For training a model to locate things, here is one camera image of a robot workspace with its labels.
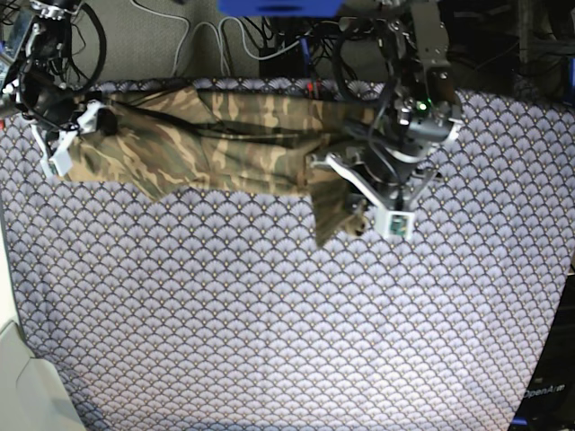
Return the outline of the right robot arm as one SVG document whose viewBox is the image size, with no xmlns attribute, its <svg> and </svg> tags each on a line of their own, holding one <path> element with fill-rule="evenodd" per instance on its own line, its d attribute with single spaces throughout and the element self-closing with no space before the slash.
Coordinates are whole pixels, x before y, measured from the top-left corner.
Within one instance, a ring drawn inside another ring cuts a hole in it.
<svg viewBox="0 0 575 431">
<path fill-rule="evenodd" d="M 97 34 L 91 75 L 74 61 L 74 18 L 84 13 Z M 84 1 L 25 1 L 1 42 L 1 118 L 21 113 L 48 132 L 80 129 L 80 107 L 99 80 L 108 41 L 102 22 Z"/>
</svg>

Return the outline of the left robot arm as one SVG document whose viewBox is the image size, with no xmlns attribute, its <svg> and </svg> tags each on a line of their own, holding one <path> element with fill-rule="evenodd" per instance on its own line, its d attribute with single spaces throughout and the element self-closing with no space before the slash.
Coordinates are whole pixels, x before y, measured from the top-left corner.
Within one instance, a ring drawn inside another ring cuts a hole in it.
<svg viewBox="0 0 575 431">
<path fill-rule="evenodd" d="M 347 119 L 345 131 L 359 148 L 326 162 L 374 207 L 388 213 L 411 211 L 416 195 L 408 182 L 420 177 L 427 187 L 433 171 L 418 166 L 454 141 L 463 125 L 462 107 L 447 59 L 449 38 L 435 1 L 401 1 L 377 13 L 353 13 L 333 44 L 332 72 L 345 101 L 359 103 L 344 78 L 346 42 L 371 31 L 385 61 L 379 96 L 366 101 L 374 117 Z"/>
</svg>

